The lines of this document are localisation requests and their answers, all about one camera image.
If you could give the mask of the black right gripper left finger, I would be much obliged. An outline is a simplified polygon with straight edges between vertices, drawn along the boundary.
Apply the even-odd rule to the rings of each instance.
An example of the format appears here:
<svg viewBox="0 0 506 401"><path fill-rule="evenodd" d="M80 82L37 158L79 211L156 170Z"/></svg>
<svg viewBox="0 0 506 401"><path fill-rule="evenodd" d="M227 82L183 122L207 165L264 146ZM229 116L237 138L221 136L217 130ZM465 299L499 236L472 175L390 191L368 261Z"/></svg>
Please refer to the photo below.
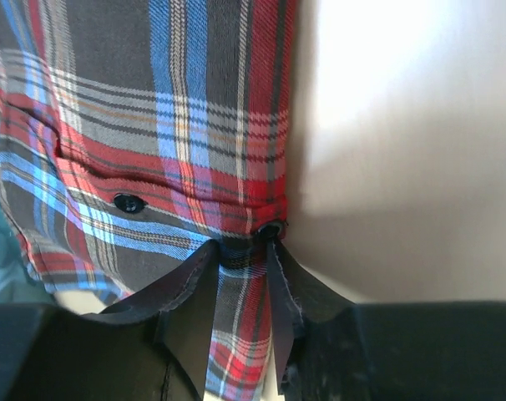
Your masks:
<svg viewBox="0 0 506 401"><path fill-rule="evenodd" d="M200 400L219 247L99 313L0 304L0 400Z"/></svg>

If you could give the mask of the red blue plaid flannel shirt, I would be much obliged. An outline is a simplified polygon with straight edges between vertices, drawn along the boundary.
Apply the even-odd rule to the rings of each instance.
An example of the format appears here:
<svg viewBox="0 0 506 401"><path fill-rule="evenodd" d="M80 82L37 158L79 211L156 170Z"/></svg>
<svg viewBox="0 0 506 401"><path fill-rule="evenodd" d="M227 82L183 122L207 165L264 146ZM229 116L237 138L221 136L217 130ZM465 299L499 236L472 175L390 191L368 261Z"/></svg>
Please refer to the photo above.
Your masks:
<svg viewBox="0 0 506 401"><path fill-rule="evenodd" d="M261 398L294 1L0 1L0 201L30 276L111 305L220 243L206 374Z"/></svg>

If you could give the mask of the clear blue plastic bin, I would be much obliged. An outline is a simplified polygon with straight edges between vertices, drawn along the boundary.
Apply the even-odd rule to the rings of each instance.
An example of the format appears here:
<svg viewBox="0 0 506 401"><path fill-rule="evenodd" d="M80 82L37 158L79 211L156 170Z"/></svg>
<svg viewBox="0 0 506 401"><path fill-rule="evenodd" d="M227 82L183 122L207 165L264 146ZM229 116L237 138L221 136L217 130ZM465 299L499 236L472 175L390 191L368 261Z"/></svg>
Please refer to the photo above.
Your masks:
<svg viewBox="0 0 506 401"><path fill-rule="evenodd" d="M0 303L55 304L40 282L34 281L23 265L16 236L0 207Z"/></svg>

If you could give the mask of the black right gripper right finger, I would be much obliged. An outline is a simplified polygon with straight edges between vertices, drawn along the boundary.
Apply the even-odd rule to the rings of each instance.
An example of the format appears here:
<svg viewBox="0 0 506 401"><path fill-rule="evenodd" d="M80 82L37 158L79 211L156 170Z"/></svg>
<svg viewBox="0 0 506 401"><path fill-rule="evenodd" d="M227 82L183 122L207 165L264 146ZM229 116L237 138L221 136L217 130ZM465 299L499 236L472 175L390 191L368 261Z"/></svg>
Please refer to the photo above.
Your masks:
<svg viewBox="0 0 506 401"><path fill-rule="evenodd" d="M287 400L506 400L506 302L355 303L266 246Z"/></svg>

